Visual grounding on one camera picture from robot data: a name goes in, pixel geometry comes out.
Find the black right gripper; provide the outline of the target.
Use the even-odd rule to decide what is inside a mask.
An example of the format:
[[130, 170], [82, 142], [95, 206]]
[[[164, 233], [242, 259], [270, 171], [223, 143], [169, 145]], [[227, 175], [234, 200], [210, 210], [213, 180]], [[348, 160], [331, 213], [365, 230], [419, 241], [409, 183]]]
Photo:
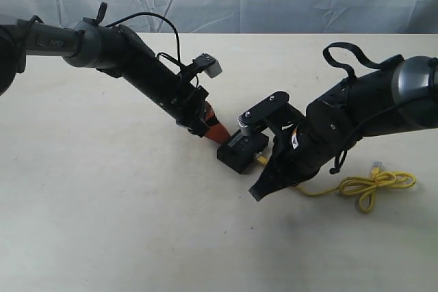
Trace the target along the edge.
[[250, 194], [260, 201], [313, 178], [339, 152], [351, 131], [352, 122], [344, 114], [307, 114], [279, 131], [275, 134], [274, 154], [249, 189]]

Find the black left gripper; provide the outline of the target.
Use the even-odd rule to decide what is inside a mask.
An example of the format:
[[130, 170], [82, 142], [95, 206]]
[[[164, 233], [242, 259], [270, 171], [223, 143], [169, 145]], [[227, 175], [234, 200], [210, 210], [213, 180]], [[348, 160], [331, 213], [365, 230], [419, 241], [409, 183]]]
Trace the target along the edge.
[[208, 91], [191, 84], [197, 75], [193, 63], [183, 66], [176, 75], [156, 58], [139, 35], [125, 25], [118, 28], [127, 38], [130, 55], [119, 67], [121, 76], [174, 118], [180, 127], [224, 144], [231, 135], [206, 102]]

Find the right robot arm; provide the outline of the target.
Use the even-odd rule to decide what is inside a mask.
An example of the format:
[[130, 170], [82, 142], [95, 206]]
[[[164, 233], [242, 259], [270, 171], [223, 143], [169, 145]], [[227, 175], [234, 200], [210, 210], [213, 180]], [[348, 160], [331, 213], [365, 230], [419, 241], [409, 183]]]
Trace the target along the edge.
[[354, 44], [336, 47], [350, 51], [370, 73], [356, 76], [325, 49], [326, 62], [346, 76], [305, 112], [289, 103], [287, 92], [277, 91], [242, 114], [243, 134], [274, 133], [272, 154], [250, 188], [254, 199], [308, 181], [326, 163], [332, 163], [331, 174], [338, 173], [347, 152], [365, 137], [437, 127], [436, 58], [395, 55], [376, 63]]

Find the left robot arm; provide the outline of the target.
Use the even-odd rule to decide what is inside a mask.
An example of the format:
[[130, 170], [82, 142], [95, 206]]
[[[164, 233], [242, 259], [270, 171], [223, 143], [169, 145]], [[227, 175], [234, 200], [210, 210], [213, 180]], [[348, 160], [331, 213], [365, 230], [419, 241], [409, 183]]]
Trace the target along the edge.
[[123, 78], [175, 119], [191, 134], [219, 144], [230, 134], [207, 101], [208, 92], [198, 74], [217, 77], [222, 68], [212, 55], [203, 53], [190, 64], [181, 57], [155, 53], [125, 25], [131, 14], [103, 25], [107, 3], [96, 18], [83, 18], [73, 27], [48, 25], [34, 15], [29, 20], [1, 16], [1, 92], [25, 71], [26, 57], [59, 56], [76, 68], [94, 68], [115, 79]]

